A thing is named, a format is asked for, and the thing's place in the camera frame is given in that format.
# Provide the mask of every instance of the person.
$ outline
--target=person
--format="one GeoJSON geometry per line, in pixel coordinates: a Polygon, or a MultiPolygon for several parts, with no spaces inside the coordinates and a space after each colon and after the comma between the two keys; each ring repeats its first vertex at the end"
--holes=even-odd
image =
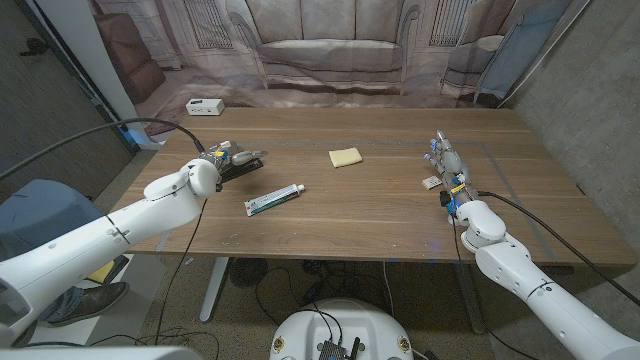
{"type": "MultiPolygon", "coordinates": [[[[0,205],[0,261],[24,254],[102,216],[91,201],[67,185],[33,180],[0,205]]],[[[89,289],[73,286],[51,303],[38,320],[65,326],[98,316],[128,289],[125,282],[89,289]]]]}

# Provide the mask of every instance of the yellow sponge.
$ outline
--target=yellow sponge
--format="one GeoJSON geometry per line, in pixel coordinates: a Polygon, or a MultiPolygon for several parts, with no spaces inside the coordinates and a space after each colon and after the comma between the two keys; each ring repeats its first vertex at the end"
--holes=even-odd
{"type": "Polygon", "coordinates": [[[111,271],[111,269],[113,269],[113,265],[115,265],[115,261],[113,260],[109,261],[105,266],[101,267],[96,272],[89,275],[89,280],[93,280],[101,284],[104,283],[104,280],[107,278],[107,275],[109,275],[109,272],[111,271]]]}
{"type": "Polygon", "coordinates": [[[329,151],[329,157],[331,157],[333,167],[351,165],[362,161],[362,156],[356,148],[329,151]]]}

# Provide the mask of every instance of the shoe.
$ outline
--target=shoe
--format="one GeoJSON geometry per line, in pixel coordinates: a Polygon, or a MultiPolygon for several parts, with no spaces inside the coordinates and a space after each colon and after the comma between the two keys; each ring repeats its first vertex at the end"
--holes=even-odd
{"type": "Polygon", "coordinates": [[[54,327],[65,326],[76,321],[98,316],[117,303],[127,293],[127,290],[129,290],[129,284],[125,282],[85,289],[78,307],[66,317],[55,322],[49,322],[49,325],[54,327]]]}

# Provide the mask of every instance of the power cord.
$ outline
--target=power cord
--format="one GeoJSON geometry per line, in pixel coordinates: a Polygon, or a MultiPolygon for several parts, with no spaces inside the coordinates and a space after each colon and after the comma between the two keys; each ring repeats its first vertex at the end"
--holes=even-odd
{"type": "MultiPolygon", "coordinates": [[[[456,244],[456,253],[458,254],[458,265],[460,265],[460,271],[462,272],[462,276],[460,276],[462,278],[462,286],[467,287],[467,281],[466,278],[464,276],[464,272],[465,272],[465,267],[464,264],[462,263],[462,257],[460,256],[460,248],[458,247],[458,234],[456,232],[456,222],[455,222],[455,218],[453,217],[453,215],[451,215],[451,222],[453,223],[453,242],[456,244]]],[[[526,354],[516,348],[514,348],[513,346],[507,344],[505,341],[503,341],[501,338],[499,338],[490,328],[489,326],[487,326],[487,324],[484,322],[484,318],[482,316],[482,314],[474,314],[476,315],[476,317],[478,318],[478,320],[480,320],[480,322],[482,323],[482,325],[484,325],[485,328],[487,328],[487,331],[489,332],[489,334],[491,334],[494,338],[496,338],[496,340],[498,340],[502,345],[506,346],[507,348],[509,348],[509,350],[520,354],[524,357],[526,357],[527,359],[532,359],[532,360],[538,360],[537,358],[526,354]]]]}
{"type": "MultiPolygon", "coordinates": [[[[287,273],[287,280],[289,282],[289,291],[291,292],[291,295],[293,296],[293,299],[296,301],[296,303],[298,304],[298,306],[302,306],[302,303],[298,300],[298,297],[296,296],[296,294],[293,291],[293,286],[291,283],[291,272],[289,272],[288,269],[283,268],[281,266],[273,268],[269,271],[267,271],[267,273],[265,274],[265,276],[262,278],[262,280],[260,280],[260,282],[256,285],[255,289],[254,289],[254,294],[256,297],[256,302],[258,303],[258,306],[260,306],[260,309],[262,310],[262,312],[269,318],[271,319],[271,321],[276,325],[276,326],[280,326],[280,323],[271,315],[269,314],[269,312],[267,311],[267,309],[264,307],[264,304],[262,304],[262,301],[260,301],[260,297],[258,296],[258,287],[260,286],[260,284],[262,283],[262,281],[264,281],[264,279],[267,277],[267,274],[274,272],[274,271],[284,271],[287,273]]],[[[333,342],[333,332],[331,331],[331,326],[329,325],[329,322],[327,321],[327,319],[325,319],[325,315],[330,317],[331,319],[333,319],[333,321],[336,322],[336,324],[338,325],[338,329],[340,330],[340,338],[338,339],[338,345],[342,344],[342,327],[340,326],[340,323],[338,322],[338,320],[336,320],[335,317],[333,317],[331,314],[327,314],[324,311],[320,311],[320,309],[318,309],[318,306],[316,305],[315,301],[311,301],[311,303],[313,304],[313,307],[315,309],[300,309],[294,313],[297,312],[303,312],[303,311],[311,311],[311,312],[315,312],[320,314],[320,316],[322,317],[322,319],[324,320],[325,324],[327,324],[327,328],[329,328],[329,341],[333,342]]]]}
{"type": "Polygon", "coordinates": [[[125,335],[125,334],[116,334],[116,335],[112,335],[109,336],[107,338],[104,338],[102,340],[98,340],[90,345],[82,345],[82,344],[77,344],[77,343],[71,343],[71,342],[65,342],[65,341],[44,341],[44,342],[38,342],[38,343],[32,343],[32,344],[26,344],[24,346],[21,346],[20,348],[27,348],[27,347],[37,347],[37,346],[67,346],[67,347],[90,347],[90,346],[94,346],[97,344],[100,344],[102,342],[105,342],[107,340],[111,340],[114,338],[119,338],[119,337],[123,337],[123,338],[127,338],[127,339],[131,339],[134,341],[134,345],[136,346],[140,346],[140,345],[149,345],[148,341],[153,339],[153,338],[162,338],[159,341],[160,345],[179,345],[179,346],[188,346],[190,344],[191,341],[191,336],[193,335],[207,335],[211,338],[213,338],[216,342],[216,356],[214,358],[218,359],[218,355],[220,353],[220,341],[218,340],[218,338],[206,331],[191,331],[188,332],[186,331],[186,329],[182,326],[177,326],[177,327],[173,327],[173,328],[169,328],[167,330],[164,330],[161,332],[161,335],[145,335],[145,336],[141,336],[139,338],[135,338],[133,336],[130,335],[125,335]],[[179,343],[175,343],[174,341],[175,339],[180,339],[179,343]]]}
{"type": "Polygon", "coordinates": [[[200,226],[200,221],[202,220],[202,215],[204,214],[204,207],[207,205],[207,200],[202,203],[202,209],[200,211],[200,216],[198,216],[198,222],[196,223],[196,228],[193,229],[193,234],[191,235],[191,239],[189,240],[189,244],[187,244],[187,248],[184,249],[184,253],[182,253],[182,258],[180,258],[180,262],[178,263],[178,267],[176,267],[176,271],[173,272],[173,276],[171,277],[171,281],[169,281],[169,286],[167,287],[167,291],[164,294],[164,300],[162,301],[162,307],[160,308],[160,318],[158,319],[158,328],[156,329],[156,340],[155,345],[158,345],[158,337],[160,336],[160,327],[162,326],[162,316],[164,315],[164,308],[167,305],[167,298],[169,297],[169,290],[171,290],[171,285],[173,284],[173,280],[175,280],[176,275],[178,275],[178,270],[180,270],[180,266],[184,262],[184,258],[187,256],[187,252],[193,243],[193,239],[196,237],[196,233],[198,232],[198,227],[200,226]]]}
{"type": "Polygon", "coordinates": [[[330,317],[331,319],[333,319],[333,321],[335,321],[335,322],[336,322],[336,324],[338,324],[338,329],[340,329],[340,339],[338,339],[338,346],[340,346],[340,345],[342,344],[342,326],[340,326],[340,323],[338,322],[338,320],[337,320],[336,318],[334,318],[334,317],[333,317],[333,315],[328,314],[328,313],[326,313],[326,312],[324,312],[324,311],[317,310],[317,308],[316,308],[315,310],[314,310],[314,309],[300,309],[300,310],[296,311],[296,313],[299,313],[299,312],[305,312],[305,311],[311,311],[311,312],[314,312],[314,313],[318,313],[318,314],[320,314],[321,316],[322,316],[322,315],[327,315],[328,317],[330,317]]]}
{"type": "Polygon", "coordinates": [[[253,293],[256,297],[256,302],[258,303],[258,306],[260,306],[260,309],[262,310],[262,312],[267,315],[267,317],[269,319],[271,319],[271,321],[276,324],[276,326],[280,326],[280,323],[273,317],[271,316],[271,314],[269,314],[269,312],[267,311],[267,309],[264,307],[264,305],[262,304],[262,301],[260,301],[260,297],[258,296],[258,288],[260,287],[260,284],[262,284],[262,282],[264,281],[264,279],[267,278],[267,275],[269,273],[272,273],[274,271],[284,271],[287,273],[287,278],[289,280],[289,291],[291,292],[291,295],[293,296],[293,299],[296,301],[296,304],[298,304],[298,306],[302,306],[302,303],[298,300],[298,297],[296,296],[296,294],[293,292],[293,287],[291,285],[291,273],[289,272],[289,270],[283,268],[282,266],[278,266],[276,268],[273,268],[269,271],[267,271],[266,274],[264,274],[264,277],[262,278],[262,280],[260,280],[260,282],[256,285],[256,287],[253,289],[253,293]]]}
{"type": "Polygon", "coordinates": [[[360,296],[358,296],[358,294],[353,294],[350,293],[349,291],[346,292],[344,291],[344,286],[347,285],[346,281],[347,279],[355,279],[355,281],[358,281],[359,279],[364,280],[364,282],[374,291],[378,292],[378,295],[380,295],[380,298],[383,299],[383,301],[380,302],[375,302],[375,305],[380,307],[380,308],[385,308],[387,306],[389,306],[388,312],[391,313],[391,299],[388,298],[388,292],[387,292],[387,288],[385,285],[384,280],[380,279],[377,276],[373,276],[373,275],[369,275],[369,274],[360,274],[356,271],[356,262],[353,262],[353,271],[348,271],[346,270],[346,266],[344,266],[345,262],[344,261],[337,261],[337,262],[324,262],[323,263],[323,267],[324,270],[327,272],[327,276],[323,276],[322,274],[318,274],[321,277],[321,280],[319,282],[316,282],[311,288],[316,287],[319,284],[323,284],[323,283],[327,283],[327,285],[329,285],[329,287],[331,288],[332,292],[333,292],[333,297],[336,296],[342,296],[342,295],[347,295],[349,297],[355,297],[358,298],[360,300],[366,301],[366,302],[370,302],[370,303],[374,303],[373,299],[363,299],[360,296]],[[343,267],[341,270],[333,270],[331,269],[330,265],[331,264],[343,264],[343,267]],[[342,281],[342,286],[340,286],[338,289],[336,289],[335,287],[333,287],[333,285],[330,282],[330,278],[331,277],[336,277],[336,278],[343,278],[342,281]],[[376,283],[371,283],[370,280],[373,279],[376,281],[376,283]]]}
{"type": "Polygon", "coordinates": [[[316,302],[312,301],[311,303],[313,304],[313,307],[316,308],[316,312],[318,312],[318,314],[320,314],[320,316],[322,317],[322,320],[324,320],[324,323],[327,324],[327,327],[329,328],[329,341],[333,343],[333,331],[331,331],[331,326],[329,325],[329,322],[324,317],[324,315],[322,315],[322,312],[320,311],[320,309],[318,309],[318,305],[316,305],[316,302]]]}
{"type": "Polygon", "coordinates": [[[119,127],[122,125],[126,125],[126,124],[131,124],[131,123],[138,123],[138,122],[153,122],[153,123],[159,123],[159,124],[164,124],[164,125],[169,125],[172,126],[180,131],[182,131],[183,133],[187,134],[187,136],[189,136],[191,138],[191,140],[193,140],[194,145],[196,146],[196,150],[198,151],[198,153],[204,153],[205,149],[204,146],[202,146],[202,144],[200,143],[200,140],[198,140],[198,138],[196,138],[195,135],[193,135],[193,133],[191,133],[191,131],[183,128],[182,126],[178,125],[178,124],[174,124],[170,121],[167,120],[160,120],[160,119],[151,119],[151,118],[133,118],[133,119],[127,119],[127,120],[121,120],[121,121],[114,121],[112,123],[108,123],[108,124],[104,124],[104,125],[100,125],[100,126],[96,126],[94,128],[91,128],[89,130],[85,130],[82,132],[79,132],[75,135],[69,136],[66,139],[60,140],[57,143],[50,145],[40,151],[38,151],[37,153],[29,156],[28,158],[20,161],[19,163],[17,163],[16,165],[10,167],[9,169],[5,170],[4,172],[2,172],[2,174],[0,174],[0,180],[3,180],[4,178],[6,178],[7,176],[15,173],[16,171],[22,169],[23,167],[29,165],[30,163],[32,163],[35,160],[38,160],[39,158],[41,158],[42,156],[52,152],[53,150],[66,145],[76,139],[79,139],[81,137],[87,136],[89,134],[93,134],[94,132],[103,130],[103,129],[107,129],[107,128],[112,128],[112,127],[119,127]]]}
{"type": "Polygon", "coordinates": [[[514,208],[520,210],[522,213],[524,213],[525,215],[530,217],[533,221],[537,222],[538,224],[540,224],[540,226],[545,228],[545,230],[547,230],[551,235],[553,235],[553,237],[558,239],[558,241],[560,241],[562,243],[562,245],[566,246],[567,249],[571,250],[571,252],[574,253],[577,257],[579,257],[580,260],[582,260],[585,264],[589,265],[589,267],[593,271],[595,271],[598,275],[602,276],[603,279],[605,279],[609,284],[613,285],[613,287],[618,289],[618,291],[620,291],[629,300],[633,301],[636,305],[640,306],[640,300],[638,300],[637,297],[635,297],[627,289],[622,287],[622,285],[618,284],[618,282],[616,282],[611,277],[609,277],[607,274],[605,274],[596,264],[592,263],[591,260],[589,260],[586,256],[584,256],[576,248],[571,246],[571,244],[569,244],[567,242],[567,240],[565,240],[562,236],[560,236],[557,232],[555,232],[549,225],[545,224],[544,221],[540,220],[537,216],[533,215],[527,209],[523,208],[522,206],[514,203],[513,201],[511,201],[511,200],[509,200],[509,199],[507,199],[507,198],[505,198],[503,196],[500,196],[498,194],[494,194],[494,193],[489,192],[489,191],[478,191],[478,195],[479,196],[492,196],[492,197],[494,197],[496,199],[499,199],[499,200],[502,200],[502,201],[506,202],[507,204],[513,206],[514,208]]]}
{"type": "Polygon", "coordinates": [[[391,317],[395,319],[396,312],[393,307],[393,296],[391,296],[391,287],[389,286],[389,280],[387,279],[387,262],[382,262],[382,273],[384,274],[384,283],[387,285],[387,291],[389,292],[389,302],[391,302],[391,317]]]}

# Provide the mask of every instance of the table leg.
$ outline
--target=table leg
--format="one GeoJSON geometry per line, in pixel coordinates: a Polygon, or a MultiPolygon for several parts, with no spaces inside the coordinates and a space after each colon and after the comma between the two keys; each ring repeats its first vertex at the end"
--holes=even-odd
{"type": "Polygon", "coordinates": [[[226,278],[227,267],[229,265],[228,257],[216,258],[216,263],[213,265],[213,271],[211,271],[211,278],[209,279],[209,286],[207,287],[207,293],[204,295],[204,302],[202,303],[202,310],[200,310],[200,321],[205,322],[211,319],[213,309],[218,300],[218,294],[222,283],[226,278]]]}
{"type": "Polygon", "coordinates": [[[482,319],[482,313],[480,312],[480,304],[478,304],[478,294],[473,287],[471,279],[471,269],[469,265],[453,264],[453,269],[456,272],[456,278],[462,291],[462,297],[464,298],[464,304],[467,308],[467,315],[469,315],[469,322],[471,323],[471,330],[477,335],[482,335],[487,331],[484,326],[484,320],[482,319]]]}

